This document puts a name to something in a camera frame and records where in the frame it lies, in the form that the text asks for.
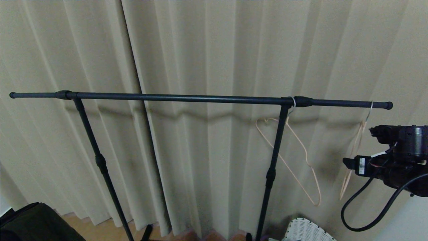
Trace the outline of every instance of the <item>black clothes rack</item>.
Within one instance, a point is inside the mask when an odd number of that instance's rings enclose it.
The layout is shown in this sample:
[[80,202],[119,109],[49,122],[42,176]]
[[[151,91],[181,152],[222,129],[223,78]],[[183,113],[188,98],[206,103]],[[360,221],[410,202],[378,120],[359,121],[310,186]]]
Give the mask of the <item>black clothes rack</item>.
[[[259,104],[259,105],[280,105],[278,129],[276,131],[275,144],[273,146],[272,159],[270,167],[266,174],[266,188],[263,196],[262,210],[260,212],[259,225],[257,227],[256,241],[260,241],[263,224],[265,222],[266,210],[268,208],[270,190],[272,189],[273,181],[275,180],[275,166],[278,159],[279,148],[281,146],[282,133],[284,132],[285,120],[287,118],[288,109],[292,106],[307,107],[307,106],[343,106],[343,107],[360,107],[360,108],[380,108],[390,110],[392,102],[370,102],[370,101],[352,101],[352,100],[331,100],[331,99],[312,99],[303,96],[291,97],[248,97],[248,96],[205,96],[205,95],[170,95],[170,94],[137,94],[137,93],[88,93],[88,92],[73,92],[69,90],[61,90],[54,93],[10,93],[11,98],[58,98],[73,100],[80,118],[82,119],[89,141],[95,154],[95,162],[104,177],[111,198],[114,202],[120,220],[130,241],[133,241],[131,231],[120,206],[119,199],[113,187],[113,183],[108,174],[106,160],[101,154],[91,125],[86,115],[82,99],[121,99],[121,100],[143,100],[143,101],[179,101],[179,102],[204,102],[204,103],[235,103],[235,104]],[[146,229],[143,240],[148,240],[151,232],[151,227]],[[250,233],[247,234],[247,240],[252,240]]]

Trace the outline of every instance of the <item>white sticker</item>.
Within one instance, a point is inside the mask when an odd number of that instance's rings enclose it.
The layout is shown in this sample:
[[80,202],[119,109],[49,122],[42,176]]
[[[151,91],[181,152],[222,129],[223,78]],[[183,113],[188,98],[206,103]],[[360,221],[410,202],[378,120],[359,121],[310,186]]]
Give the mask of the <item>white sticker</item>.
[[359,171],[358,171],[358,173],[359,173],[360,175],[364,175],[364,168],[365,168],[365,166],[366,166],[366,159],[365,159],[365,158],[360,157],[360,169],[359,169]]

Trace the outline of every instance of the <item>vertical support pole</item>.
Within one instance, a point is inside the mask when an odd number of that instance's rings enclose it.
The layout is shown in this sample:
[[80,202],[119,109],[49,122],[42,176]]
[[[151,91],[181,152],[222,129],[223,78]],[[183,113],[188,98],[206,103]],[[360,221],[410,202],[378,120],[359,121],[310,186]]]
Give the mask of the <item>vertical support pole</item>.
[[101,174],[104,177],[108,191],[110,192],[111,199],[113,200],[114,206],[116,207],[117,213],[119,214],[120,220],[122,221],[123,228],[125,229],[126,235],[128,236],[129,241],[134,241],[132,238],[131,231],[129,229],[128,223],[126,222],[125,215],[123,214],[122,207],[120,206],[119,199],[117,198],[116,191],[114,190],[113,183],[111,182],[110,175],[108,174],[108,169],[106,165],[106,160],[101,154],[100,149],[98,148],[97,141],[95,139],[94,133],[89,123],[88,116],[85,112],[85,107],[83,106],[82,100],[79,98],[73,99],[74,104],[76,105],[77,110],[79,111],[80,118],[82,119],[83,126],[85,126],[86,134],[88,135],[89,141],[91,142],[92,149],[95,153],[95,162],[97,163],[98,168],[101,171]]
[[266,188],[265,195],[263,196],[262,211],[260,212],[259,226],[257,227],[256,241],[260,241],[262,237],[263,224],[265,223],[266,211],[268,209],[268,202],[270,190],[273,186],[273,181],[276,176],[276,161],[278,160],[279,148],[281,146],[282,133],[284,132],[285,120],[287,119],[288,109],[290,106],[282,105],[281,112],[279,113],[278,129],[276,130],[275,144],[273,145],[272,159],[270,167],[266,174]]

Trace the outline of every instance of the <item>curtain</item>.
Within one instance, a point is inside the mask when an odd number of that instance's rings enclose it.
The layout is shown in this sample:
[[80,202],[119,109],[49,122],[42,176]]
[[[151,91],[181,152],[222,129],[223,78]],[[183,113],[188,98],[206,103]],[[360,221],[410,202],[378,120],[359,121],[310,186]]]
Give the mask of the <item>curtain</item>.
[[[392,101],[369,127],[428,119],[428,4],[424,1],[1,2],[1,162],[28,202],[46,202],[120,225],[73,103],[11,100],[8,93],[93,92],[308,96]],[[128,220],[163,233],[214,229],[255,234],[271,147],[255,128],[276,106],[84,100]],[[353,233],[340,208],[366,181],[351,178],[339,201],[367,109],[308,107],[290,115],[320,181],[314,207],[281,161],[265,230],[304,216],[338,240],[372,239],[407,199],[400,195],[373,229]],[[273,141],[274,122],[261,123]],[[385,147],[364,133],[360,154]],[[309,194],[317,190],[289,130],[280,154]],[[347,210],[363,226],[393,190],[376,181]]]

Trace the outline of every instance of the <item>wooden floor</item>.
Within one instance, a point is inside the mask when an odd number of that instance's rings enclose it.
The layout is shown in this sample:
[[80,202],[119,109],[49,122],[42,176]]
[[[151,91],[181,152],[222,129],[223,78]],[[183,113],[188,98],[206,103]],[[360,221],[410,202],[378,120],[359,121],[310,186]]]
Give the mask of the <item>wooden floor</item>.
[[[120,227],[117,228],[112,220],[107,220],[98,225],[93,225],[89,218],[79,219],[76,215],[66,214],[62,217],[71,227],[73,227],[80,235],[87,241],[128,241],[125,230]],[[129,223],[132,236],[135,241],[140,241],[143,237],[145,228],[137,231],[134,222]],[[181,233],[180,235],[173,235],[170,233],[165,237],[161,237],[159,227],[154,227],[150,235],[151,241],[200,241],[198,236],[193,231]],[[216,232],[210,232],[204,241],[226,241],[221,235]],[[230,241],[245,241],[243,234],[237,234],[230,239]]]

